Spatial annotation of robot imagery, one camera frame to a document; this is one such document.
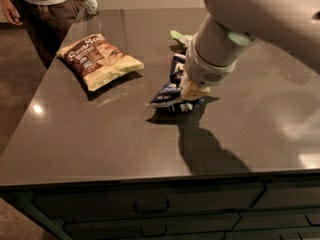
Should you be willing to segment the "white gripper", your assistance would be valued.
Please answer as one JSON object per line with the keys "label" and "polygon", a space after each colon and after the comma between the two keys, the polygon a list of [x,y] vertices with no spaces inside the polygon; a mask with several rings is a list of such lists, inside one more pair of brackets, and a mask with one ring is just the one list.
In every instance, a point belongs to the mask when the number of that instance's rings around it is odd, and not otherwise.
{"label": "white gripper", "polygon": [[208,86],[216,86],[223,82],[234,71],[237,63],[234,61],[228,66],[217,66],[205,61],[196,50],[196,39],[197,35],[194,35],[186,51],[187,74],[182,76],[180,83],[182,100],[193,101],[208,95]]}

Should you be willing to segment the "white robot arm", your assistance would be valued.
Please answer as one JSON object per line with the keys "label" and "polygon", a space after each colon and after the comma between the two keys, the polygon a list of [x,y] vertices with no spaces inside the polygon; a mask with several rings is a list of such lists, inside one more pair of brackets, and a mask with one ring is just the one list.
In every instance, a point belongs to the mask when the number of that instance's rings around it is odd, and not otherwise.
{"label": "white robot arm", "polygon": [[187,48],[181,98],[209,93],[262,40],[320,72],[320,0],[204,0],[207,16]]}

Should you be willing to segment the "person's right hand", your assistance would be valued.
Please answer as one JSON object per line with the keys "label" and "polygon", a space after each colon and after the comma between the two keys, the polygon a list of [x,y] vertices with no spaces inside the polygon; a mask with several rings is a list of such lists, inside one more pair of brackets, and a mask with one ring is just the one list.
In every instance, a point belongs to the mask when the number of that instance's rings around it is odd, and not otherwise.
{"label": "person's right hand", "polygon": [[11,0],[1,0],[2,10],[7,21],[16,26],[21,26],[23,22],[16,11],[16,8]]}

